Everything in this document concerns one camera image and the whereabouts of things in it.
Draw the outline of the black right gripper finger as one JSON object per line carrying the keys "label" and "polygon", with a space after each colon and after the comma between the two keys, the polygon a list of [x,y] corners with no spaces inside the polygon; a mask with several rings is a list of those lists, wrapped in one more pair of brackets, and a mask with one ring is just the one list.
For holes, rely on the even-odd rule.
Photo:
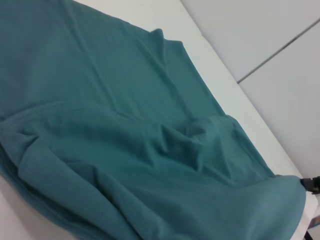
{"label": "black right gripper finger", "polygon": [[320,176],[313,178],[301,178],[300,183],[307,192],[311,192],[313,195],[320,194]]}

